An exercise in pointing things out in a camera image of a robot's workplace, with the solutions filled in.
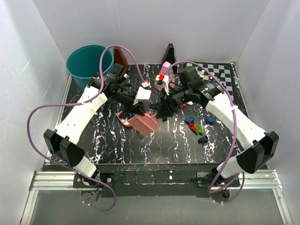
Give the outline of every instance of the wire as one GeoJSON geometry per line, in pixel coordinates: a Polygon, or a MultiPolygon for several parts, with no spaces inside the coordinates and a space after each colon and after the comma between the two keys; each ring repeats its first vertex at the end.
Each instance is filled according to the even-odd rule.
{"type": "Polygon", "coordinates": [[[184,87],[183,85],[178,85],[178,84],[176,84],[175,82],[170,81],[169,84],[168,84],[168,86],[169,86],[169,91],[173,91],[173,92],[174,92],[174,91],[177,91],[177,90],[176,90],[175,88],[171,87],[170,84],[174,84],[174,86],[178,87],[177,90],[181,90],[181,89],[184,87]]]}
{"type": "Polygon", "coordinates": [[[96,189],[96,190],[94,190],[94,191],[92,191],[92,192],[97,192],[97,191],[99,190],[99,188],[100,188],[100,184],[98,184],[98,187],[97,187],[97,189],[96,189]]]}
{"type": "Polygon", "coordinates": [[[32,112],[29,114],[28,119],[27,119],[27,125],[26,125],[28,140],[29,140],[30,144],[32,145],[33,149],[34,149],[40,156],[42,156],[43,158],[49,160],[50,162],[52,162],[52,163],[54,163],[54,164],[60,165],[60,166],[62,166],[62,167],[64,167],[64,168],[67,168],[67,169],[69,169],[69,170],[71,170],[71,171],[73,171],[73,172],[75,172],[75,173],[78,173],[78,174],[80,174],[81,176],[83,176],[83,177],[85,177],[85,178],[87,178],[87,179],[89,179],[89,180],[91,180],[91,181],[97,182],[97,183],[99,183],[100,185],[104,185],[105,187],[107,187],[108,189],[111,190],[111,192],[112,192],[112,194],[113,194],[114,200],[113,200],[113,204],[111,205],[111,207],[109,207],[109,208],[107,208],[107,209],[101,208],[101,207],[99,207],[99,206],[97,206],[97,205],[95,205],[95,204],[92,204],[92,203],[88,202],[88,201],[83,201],[84,203],[86,203],[86,204],[88,204],[88,205],[91,205],[91,206],[93,206],[93,207],[95,207],[95,208],[97,208],[97,209],[99,209],[99,210],[102,210],[102,211],[109,211],[109,210],[111,210],[111,209],[115,206],[115,204],[116,204],[116,202],[117,202],[117,196],[116,196],[115,191],[114,191],[109,185],[107,185],[107,184],[105,184],[105,183],[103,183],[103,182],[101,182],[101,181],[99,181],[99,180],[96,180],[96,179],[94,179],[94,178],[88,177],[87,175],[85,175],[85,174],[83,174],[83,173],[80,173],[80,172],[76,171],[75,169],[73,169],[73,168],[70,167],[70,166],[67,166],[67,165],[64,165],[64,164],[62,164],[62,163],[56,162],[56,161],[52,160],[51,158],[47,157],[46,155],[44,155],[40,150],[38,150],[37,147],[35,146],[35,144],[33,143],[32,138],[31,138],[31,134],[30,134],[30,120],[31,120],[31,118],[32,118],[32,115],[33,115],[37,110],[42,109],[42,108],[47,108],[47,107],[62,107],[62,106],[63,106],[63,107],[78,106],[78,105],[83,105],[83,104],[85,104],[85,103],[88,103],[88,102],[94,100],[95,98],[97,98],[97,97],[102,93],[102,90],[103,90],[103,87],[104,87],[104,79],[103,79],[103,72],[102,72],[102,61],[103,61],[103,57],[104,57],[104,54],[105,54],[110,48],[112,48],[112,47],[119,47],[119,48],[124,49],[126,52],[129,53],[129,55],[132,57],[133,61],[135,62],[136,69],[137,69],[137,72],[138,72],[138,74],[139,74],[139,76],[140,76],[141,81],[144,82],[142,73],[141,73],[141,71],[140,71],[140,69],[139,69],[139,66],[138,66],[138,64],[137,64],[137,61],[136,61],[135,57],[133,56],[133,54],[132,54],[127,48],[125,48],[125,47],[123,47],[123,46],[121,46],[121,45],[110,45],[110,46],[108,46],[107,48],[104,49],[104,51],[102,52],[101,57],[100,57],[100,61],[99,61],[99,71],[100,71],[100,77],[101,77],[101,87],[100,87],[100,89],[99,89],[99,92],[98,92],[95,96],[93,96],[92,98],[90,98],[90,99],[84,101],[83,103],[40,105],[40,106],[38,106],[37,108],[35,108],[34,110],[32,110],[32,112]]]}
{"type": "Polygon", "coordinates": [[[224,192],[227,190],[228,187],[225,187],[223,190],[221,190],[220,192],[224,192]]]}
{"type": "MultiPolygon", "coordinates": [[[[240,185],[240,189],[239,191],[237,192],[237,194],[230,200],[228,200],[227,202],[217,202],[219,204],[226,204],[226,203],[231,203],[234,199],[236,199],[239,194],[241,193],[243,187],[244,187],[244,183],[245,183],[245,173],[242,173],[243,174],[243,180],[242,180],[242,184],[240,185]]],[[[199,200],[199,201],[203,201],[203,202],[208,202],[208,203],[211,203],[211,201],[209,200],[206,200],[206,199],[199,199],[199,198],[195,198],[196,200],[199,200]]]]}
{"type": "MultiPolygon", "coordinates": [[[[171,66],[169,66],[169,68],[164,72],[164,75],[173,67],[173,66],[176,66],[178,64],[181,64],[181,63],[191,63],[193,65],[196,65],[198,67],[200,67],[201,69],[203,69],[206,73],[208,73],[214,80],[215,82],[220,85],[220,87],[224,90],[224,92],[226,93],[226,95],[228,96],[229,98],[229,102],[230,102],[230,106],[232,107],[232,115],[233,115],[233,138],[232,138],[232,144],[230,146],[230,150],[228,152],[228,155],[224,161],[224,163],[222,164],[220,170],[218,171],[218,173],[216,174],[216,176],[214,177],[214,179],[212,180],[211,184],[209,185],[208,187],[208,193],[210,194],[213,194],[213,193],[216,193],[220,190],[223,190],[224,188],[228,187],[230,184],[232,184],[238,177],[238,174],[230,181],[228,182],[227,184],[221,186],[220,188],[217,188],[216,190],[211,190],[211,188],[214,186],[215,182],[217,181],[217,179],[219,178],[219,176],[221,175],[222,171],[224,170],[226,164],[228,163],[228,160],[230,159],[232,153],[233,153],[233,149],[234,149],[234,146],[235,146],[235,143],[236,143],[236,135],[237,135],[237,125],[236,125],[236,115],[235,115],[235,109],[234,109],[234,105],[233,105],[233,100],[229,94],[229,92],[227,91],[227,89],[223,86],[223,84],[211,73],[209,72],[207,69],[203,68],[199,63],[195,63],[195,62],[191,62],[191,61],[178,61],[178,62],[175,62],[173,63],[171,66]]],[[[242,189],[242,186],[239,190],[239,192],[237,193],[237,195],[234,197],[234,199],[240,194],[240,191],[242,189]]]]}

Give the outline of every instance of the dark blue object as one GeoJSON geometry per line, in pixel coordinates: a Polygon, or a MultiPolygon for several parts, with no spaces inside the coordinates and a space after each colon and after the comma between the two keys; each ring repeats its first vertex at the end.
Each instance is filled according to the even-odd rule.
{"type": "Polygon", "coordinates": [[[215,124],[216,121],[217,121],[216,118],[214,118],[213,116],[208,116],[205,119],[205,122],[210,123],[212,125],[215,124]]]}
{"type": "Polygon", "coordinates": [[[187,124],[193,123],[195,124],[195,119],[193,117],[188,117],[184,120],[187,124]]]}
{"type": "Polygon", "coordinates": [[[198,140],[198,143],[201,144],[201,145],[204,145],[204,144],[206,144],[207,142],[208,142],[208,137],[207,137],[207,136],[204,136],[204,137],[202,137],[202,138],[200,138],[200,139],[198,140]]]}
{"type": "Polygon", "coordinates": [[[158,110],[160,108],[160,102],[149,104],[149,107],[151,109],[157,109],[158,110]]]}
{"type": "Polygon", "coordinates": [[[134,116],[135,116],[134,113],[125,112],[125,111],[121,112],[121,114],[119,115],[119,117],[120,117],[121,119],[124,119],[124,120],[130,119],[130,118],[132,118],[132,117],[134,117],[134,116]]]}

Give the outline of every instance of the pink object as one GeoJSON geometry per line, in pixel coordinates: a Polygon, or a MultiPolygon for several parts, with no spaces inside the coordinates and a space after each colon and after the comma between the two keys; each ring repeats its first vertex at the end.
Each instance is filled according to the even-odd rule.
{"type": "Polygon", "coordinates": [[[153,116],[150,116],[148,114],[145,114],[144,116],[135,115],[127,121],[124,121],[119,117],[121,113],[122,112],[116,113],[116,116],[119,118],[121,123],[126,127],[133,127],[144,136],[148,136],[150,133],[155,132],[158,129],[156,114],[154,114],[153,116]]]}
{"type": "MultiPolygon", "coordinates": [[[[169,62],[164,62],[164,64],[162,65],[162,67],[161,67],[161,69],[160,69],[159,74],[164,74],[165,71],[166,71],[166,70],[169,68],[169,66],[171,66],[171,65],[172,65],[172,64],[169,63],[169,62]]],[[[168,71],[168,73],[165,74],[165,75],[166,75],[166,76],[169,76],[169,82],[174,82],[174,81],[175,81],[175,76],[174,76],[174,73],[173,73],[173,70],[172,70],[172,69],[170,69],[170,70],[168,71]]]]}
{"type": "Polygon", "coordinates": [[[180,109],[183,109],[184,107],[186,107],[186,105],[187,105],[186,103],[181,104],[181,105],[180,105],[180,109]]]}
{"type": "Polygon", "coordinates": [[[157,84],[155,84],[154,87],[159,91],[161,91],[163,89],[163,86],[157,85],[157,84]]]}
{"type": "Polygon", "coordinates": [[[120,122],[124,125],[124,126],[126,126],[126,127],[132,127],[129,123],[128,123],[128,120],[124,120],[124,119],[121,119],[119,116],[120,116],[120,114],[122,113],[123,111],[121,111],[121,112],[117,112],[116,113],[116,116],[118,117],[118,119],[120,120],[120,122]]]}

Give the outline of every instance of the red object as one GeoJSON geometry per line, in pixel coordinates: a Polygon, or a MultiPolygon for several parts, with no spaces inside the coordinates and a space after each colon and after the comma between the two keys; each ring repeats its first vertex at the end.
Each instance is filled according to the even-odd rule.
{"type": "Polygon", "coordinates": [[[181,104],[181,105],[180,105],[180,109],[183,109],[184,107],[186,107],[186,105],[187,105],[186,103],[181,104]]]}
{"type": "Polygon", "coordinates": [[[159,80],[160,80],[160,81],[162,81],[162,80],[164,79],[164,77],[165,77],[165,76],[164,76],[164,75],[162,75],[162,74],[161,74],[161,75],[159,75],[159,80]]]}
{"type": "Polygon", "coordinates": [[[119,47],[113,48],[113,58],[114,58],[114,63],[118,63],[122,66],[125,66],[127,69],[129,68],[127,59],[119,47]]]}
{"type": "Polygon", "coordinates": [[[195,125],[193,124],[193,123],[189,123],[189,128],[191,129],[191,130],[196,130],[196,127],[195,127],[195,125]]]}

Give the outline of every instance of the red cap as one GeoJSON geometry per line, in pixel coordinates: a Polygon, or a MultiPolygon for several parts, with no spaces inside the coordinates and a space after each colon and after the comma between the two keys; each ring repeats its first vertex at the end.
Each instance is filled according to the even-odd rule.
{"type": "Polygon", "coordinates": [[[164,79],[164,77],[165,77],[165,76],[164,76],[164,75],[162,75],[162,74],[161,74],[161,75],[159,75],[159,80],[160,80],[160,81],[162,81],[162,80],[164,79]]]}

